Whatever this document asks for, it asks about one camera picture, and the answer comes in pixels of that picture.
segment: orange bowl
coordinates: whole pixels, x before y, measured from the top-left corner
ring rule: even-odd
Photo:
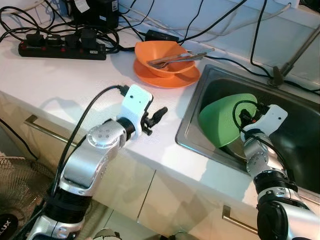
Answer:
[[[147,61],[184,54],[185,50],[175,41],[143,41],[135,45],[134,52],[140,63],[158,77],[168,78],[190,70],[196,64],[195,61],[172,62],[165,68],[157,69],[150,66]]]

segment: metal drawer handle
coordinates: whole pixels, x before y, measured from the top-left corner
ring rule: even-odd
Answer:
[[[250,233],[258,235],[258,230],[252,226],[249,226],[241,221],[238,221],[230,216],[231,208],[229,206],[224,205],[222,210],[222,219],[226,220],[233,225],[236,225],[244,230],[249,231]]]
[[[58,140],[60,140],[60,141],[62,141],[62,142],[64,142],[64,143],[67,143],[67,142],[68,142],[68,138],[65,138],[64,136],[61,136],[61,135],[59,135],[59,134],[57,134],[57,133],[55,133],[55,132],[53,132],[53,131],[50,131],[49,129],[46,129],[46,128],[44,128],[44,127],[36,124],[35,121],[36,121],[37,119],[38,119],[37,116],[31,115],[30,117],[28,117],[28,118],[24,121],[24,123],[25,123],[26,125],[30,126],[31,128],[37,129],[37,130],[39,130],[40,132],[49,135],[50,137],[53,137],[53,138],[55,138],[55,139],[58,139]],[[77,143],[73,141],[73,142],[71,143],[71,146],[76,147],[76,146],[77,146]]]

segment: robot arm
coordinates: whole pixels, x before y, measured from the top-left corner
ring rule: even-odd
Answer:
[[[152,133],[148,123],[158,123],[167,112],[164,107],[147,118],[147,109],[153,96],[137,85],[128,90],[117,120],[109,119],[93,127],[85,140],[68,158],[54,198],[46,201],[44,214],[31,229],[27,240],[73,240],[84,222],[85,213],[97,186],[106,171],[108,162],[134,134],[138,138],[143,131]]]
[[[244,127],[247,133],[272,145],[269,135],[287,117],[287,112],[270,105],[258,121]],[[320,239],[320,219],[302,201],[298,187],[289,180],[287,170],[269,146],[241,133],[246,170],[258,193],[258,235],[262,240],[317,240]]]

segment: sink basin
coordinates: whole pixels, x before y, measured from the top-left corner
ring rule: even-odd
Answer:
[[[258,102],[276,104],[288,112],[280,128],[270,135],[277,150],[293,170],[299,189],[320,193],[320,106],[249,78],[206,65],[176,135],[176,142],[214,161],[246,173],[243,143],[238,138],[215,147],[202,132],[198,116],[210,103],[223,97],[249,93]]]

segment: cabinet door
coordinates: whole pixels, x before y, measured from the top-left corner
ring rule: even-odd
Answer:
[[[225,205],[231,207],[231,217],[257,227],[255,208],[157,172],[138,221],[164,236],[185,231],[200,240],[258,240],[256,234],[222,219]]]
[[[39,156],[41,163],[55,172],[65,143],[24,124],[30,115],[30,112],[0,97],[0,118],[28,143],[32,151]],[[36,123],[66,138],[71,135],[71,131],[47,120],[37,119]],[[24,155],[32,158],[23,144],[11,132],[5,130]],[[83,135],[84,133],[79,134],[75,142],[80,141]],[[153,175],[152,168],[140,163],[123,148],[117,157],[109,162],[93,199],[136,220]]]

